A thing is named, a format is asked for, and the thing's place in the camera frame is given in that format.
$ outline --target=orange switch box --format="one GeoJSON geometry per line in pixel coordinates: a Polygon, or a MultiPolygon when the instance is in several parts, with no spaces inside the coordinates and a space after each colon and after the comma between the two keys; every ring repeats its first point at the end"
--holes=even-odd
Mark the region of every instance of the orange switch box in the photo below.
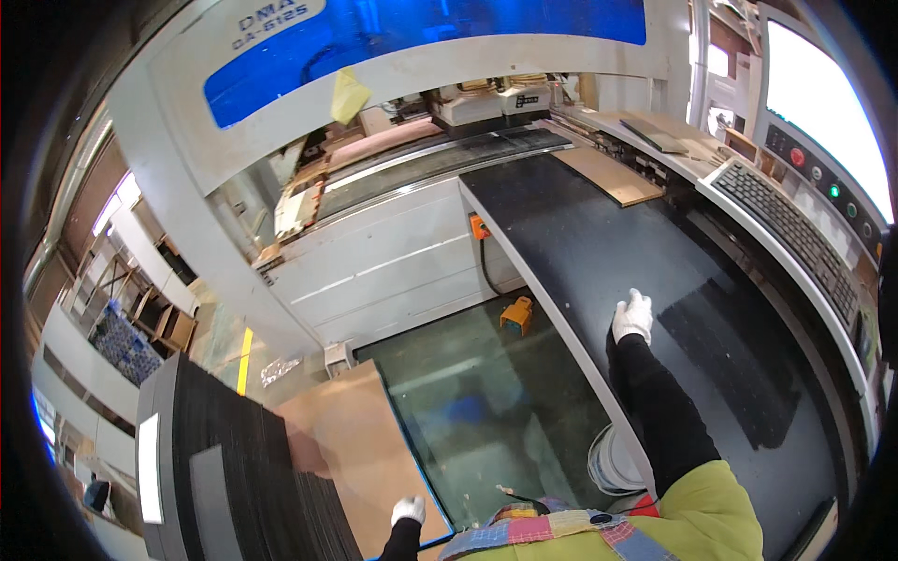
{"type": "Polygon", "coordinates": [[[474,238],[477,240],[488,238],[489,228],[483,223],[483,219],[476,213],[471,213],[468,217],[471,219],[471,230],[474,232],[474,238]]]}

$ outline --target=white glove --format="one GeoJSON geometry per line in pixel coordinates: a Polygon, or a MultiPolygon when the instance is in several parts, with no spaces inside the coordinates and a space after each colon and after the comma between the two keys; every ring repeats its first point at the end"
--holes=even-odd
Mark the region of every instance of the white glove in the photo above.
{"type": "Polygon", "coordinates": [[[421,495],[415,495],[413,497],[407,496],[401,499],[396,503],[396,506],[393,507],[393,516],[390,519],[390,526],[395,526],[396,521],[400,518],[417,520],[423,526],[425,516],[424,497],[421,495]]]}
{"type": "Polygon", "coordinates": [[[629,333],[639,333],[647,345],[652,344],[652,299],[643,296],[635,288],[629,290],[629,304],[618,302],[612,321],[612,335],[618,343],[629,333]]]}

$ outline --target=red emergency stop button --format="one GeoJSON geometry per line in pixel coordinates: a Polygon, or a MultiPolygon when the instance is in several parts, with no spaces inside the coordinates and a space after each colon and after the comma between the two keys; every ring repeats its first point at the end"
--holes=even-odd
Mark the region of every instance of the red emergency stop button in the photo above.
{"type": "Polygon", "coordinates": [[[800,148],[792,148],[788,153],[788,157],[792,159],[792,163],[797,168],[805,165],[805,153],[800,148]]]}

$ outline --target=monitor screen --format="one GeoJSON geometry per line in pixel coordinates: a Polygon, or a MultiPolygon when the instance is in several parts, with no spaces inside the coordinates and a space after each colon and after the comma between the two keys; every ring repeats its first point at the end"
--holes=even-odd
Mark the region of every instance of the monitor screen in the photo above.
{"type": "Polygon", "coordinates": [[[810,136],[894,222],[883,155],[848,77],[816,45],[780,23],[770,43],[767,109],[810,136]]]}

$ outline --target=black conveyor table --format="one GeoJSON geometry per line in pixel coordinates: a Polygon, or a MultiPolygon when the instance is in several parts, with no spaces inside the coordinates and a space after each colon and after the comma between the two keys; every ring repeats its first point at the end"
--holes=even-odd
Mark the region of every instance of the black conveyor table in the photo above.
{"type": "Polygon", "coordinates": [[[606,408],[613,397],[594,377],[607,373],[615,303],[632,286],[652,297],[652,351],[752,498],[764,557],[783,556],[838,494],[835,429],[810,364],[758,288],[663,199],[620,208],[550,154],[461,179],[606,408]]]}

